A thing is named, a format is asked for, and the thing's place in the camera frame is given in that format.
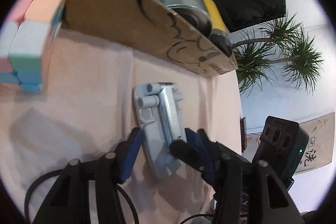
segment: white wall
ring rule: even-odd
[[[279,79],[263,83],[263,91],[255,86],[241,96],[248,132],[260,132],[268,115],[293,121],[332,112],[336,106],[336,40],[334,29],[317,0],[286,0],[288,15],[297,13],[296,22],[303,22],[305,31],[315,36],[315,48],[323,53],[323,72],[315,92],[307,95],[304,88],[288,86],[281,76],[281,64],[274,67]],[[231,43],[241,40],[239,32],[230,35]],[[300,212],[317,209],[336,171],[336,151],[329,165],[300,175],[289,191]]]

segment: table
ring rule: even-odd
[[[26,190],[40,175],[63,168],[72,158],[97,159],[127,138],[137,125],[132,106],[136,85],[177,82],[184,94],[184,126],[205,128],[211,140],[241,152],[235,71],[206,79],[132,48],[69,30],[61,30],[53,47],[44,94],[27,96],[0,85],[0,172],[21,212]],[[34,193],[31,219],[54,181],[46,181]],[[98,223],[93,186],[91,220]],[[172,224],[206,211],[213,191],[188,166],[157,180],[142,148],[123,188],[140,222],[153,224]],[[121,202],[127,223],[132,223],[126,201]]]

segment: drawn smiley face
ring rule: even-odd
[[[201,73],[207,74],[207,70],[210,68],[202,66],[202,63],[222,53],[217,51],[215,47],[203,49],[198,41],[184,40],[175,43],[167,50],[167,58],[175,63],[192,66],[194,70],[197,69],[202,71]]]

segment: palm leaves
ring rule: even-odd
[[[322,54],[313,48],[314,38],[305,34],[302,23],[296,24],[293,18],[263,23],[259,28],[263,39],[251,38],[244,32],[244,40],[232,46],[239,67],[236,72],[241,94],[255,84],[262,90],[262,80],[272,80],[267,71],[273,72],[272,65],[282,62],[287,63],[283,67],[287,82],[294,83],[296,88],[304,84],[307,93],[315,90],[322,69]],[[271,58],[277,50],[281,58]]]
[[[268,52],[266,44],[257,45],[245,44],[241,46],[240,51],[234,49],[235,58],[238,64],[236,70],[240,92],[244,93],[250,86],[257,84],[262,90],[262,79],[270,82],[271,78],[267,76],[266,71],[271,71],[271,65],[267,64],[267,57],[272,55]]]
[[[300,27],[301,31],[295,35],[294,43],[288,44],[284,53],[293,61],[283,68],[285,76],[289,77],[287,82],[296,83],[296,88],[304,83],[305,90],[309,92],[315,90],[324,60],[322,60],[322,54],[313,48],[314,38],[310,39],[308,35],[305,35],[303,27]]]

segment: cardboard box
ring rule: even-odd
[[[235,70],[186,20],[158,0],[66,0],[63,27],[106,38],[213,77]]]

